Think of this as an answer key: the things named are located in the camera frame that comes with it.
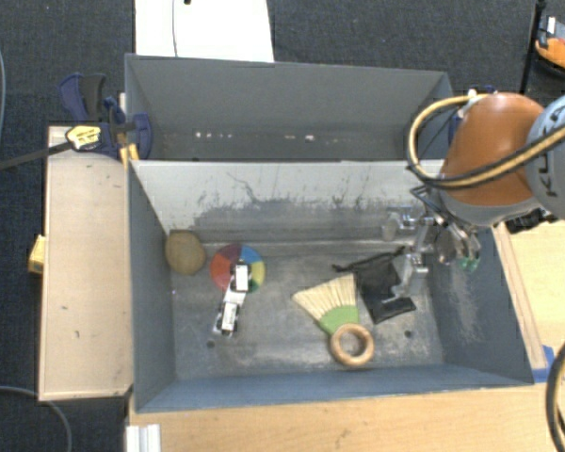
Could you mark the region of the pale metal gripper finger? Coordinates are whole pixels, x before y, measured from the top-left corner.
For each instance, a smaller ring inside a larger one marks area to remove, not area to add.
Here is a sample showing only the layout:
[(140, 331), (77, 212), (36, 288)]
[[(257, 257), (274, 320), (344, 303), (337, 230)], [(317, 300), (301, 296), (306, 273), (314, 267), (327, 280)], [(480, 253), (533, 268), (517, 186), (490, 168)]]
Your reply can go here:
[(408, 208), (392, 209), (381, 225), (382, 239), (386, 242), (414, 240), (424, 217), (424, 212)]
[(429, 273), (423, 254), (403, 253), (394, 259), (393, 267), (399, 278), (399, 283), (392, 286), (393, 293), (404, 298), (417, 296)]

